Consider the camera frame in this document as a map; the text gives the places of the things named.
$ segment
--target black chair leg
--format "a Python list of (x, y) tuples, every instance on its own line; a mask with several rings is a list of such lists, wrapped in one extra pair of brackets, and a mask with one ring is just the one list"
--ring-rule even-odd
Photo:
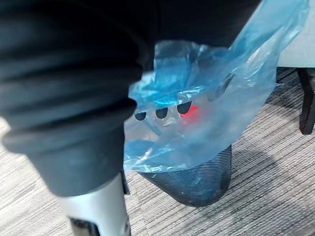
[(315, 68), (297, 69), (304, 91), (300, 130), (302, 134), (311, 134), (315, 124)]

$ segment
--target black fabric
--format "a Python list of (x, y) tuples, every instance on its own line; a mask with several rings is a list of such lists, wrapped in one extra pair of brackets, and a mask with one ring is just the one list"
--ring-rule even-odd
[(98, 188), (122, 169), (128, 87), (152, 69), (154, 44), (227, 46), (258, 2), (2, 0), (3, 143), (28, 155), (56, 195)]

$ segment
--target floor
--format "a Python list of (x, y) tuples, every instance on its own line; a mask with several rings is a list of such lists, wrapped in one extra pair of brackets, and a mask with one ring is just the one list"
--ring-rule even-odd
[[(282, 70), (279, 81), (233, 145), (232, 182), (217, 203), (187, 207), (138, 174), (127, 176), (134, 236), (315, 235), (315, 135), (299, 131), (303, 93), (297, 74)], [(3, 120), (0, 129), (1, 134), (8, 129)], [(2, 146), (0, 157), (0, 236), (71, 236), (27, 159)]]

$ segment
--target mesh bin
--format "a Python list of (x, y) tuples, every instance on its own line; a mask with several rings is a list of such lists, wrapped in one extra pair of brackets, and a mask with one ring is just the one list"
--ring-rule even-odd
[(231, 180), (232, 148), (194, 168), (165, 172), (139, 173), (176, 201), (192, 207), (216, 202), (227, 191)]

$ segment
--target black mesh trash can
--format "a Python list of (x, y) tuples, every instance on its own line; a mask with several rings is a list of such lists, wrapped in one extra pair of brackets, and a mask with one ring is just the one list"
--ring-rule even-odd
[(231, 180), (232, 148), (194, 168), (165, 172), (139, 173), (176, 201), (192, 207), (216, 202), (227, 191)]

